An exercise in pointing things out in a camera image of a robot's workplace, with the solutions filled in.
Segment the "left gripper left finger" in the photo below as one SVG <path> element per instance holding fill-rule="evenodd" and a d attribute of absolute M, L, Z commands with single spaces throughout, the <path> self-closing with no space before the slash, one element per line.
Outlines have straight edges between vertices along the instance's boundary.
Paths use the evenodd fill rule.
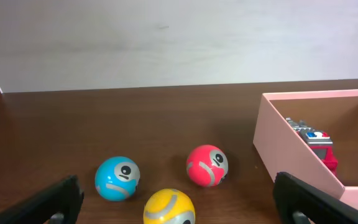
<path fill-rule="evenodd" d="M 0 212 L 0 223 L 76 223 L 84 197 L 78 177 L 69 175 Z"/>

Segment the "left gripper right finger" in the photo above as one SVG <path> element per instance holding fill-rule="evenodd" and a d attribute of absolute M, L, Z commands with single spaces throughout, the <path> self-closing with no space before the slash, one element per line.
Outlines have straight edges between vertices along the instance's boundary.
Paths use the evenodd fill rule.
<path fill-rule="evenodd" d="M 287 172 L 276 175 L 273 198 L 282 223 L 358 224 L 358 210 Z"/>

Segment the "blue toy ball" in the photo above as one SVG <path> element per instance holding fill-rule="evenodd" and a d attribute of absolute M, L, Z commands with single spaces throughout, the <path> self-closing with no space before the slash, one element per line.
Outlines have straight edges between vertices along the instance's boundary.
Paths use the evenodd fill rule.
<path fill-rule="evenodd" d="M 139 180 L 140 169 L 137 164 L 128 157 L 116 156 L 98 167 L 94 184 L 102 198 L 121 202 L 135 193 Z"/>

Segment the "red fire truck grey ladder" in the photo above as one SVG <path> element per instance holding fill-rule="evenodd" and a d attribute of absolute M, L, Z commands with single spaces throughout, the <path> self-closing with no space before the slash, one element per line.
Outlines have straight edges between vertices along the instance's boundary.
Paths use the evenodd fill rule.
<path fill-rule="evenodd" d="M 333 141 L 330 135 L 325 131 L 309 126 L 303 120 L 294 121 L 291 118 L 285 118 L 285 120 L 316 156 L 322 160 L 323 164 L 337 176 L 338 160 L 333 153 Z"/>

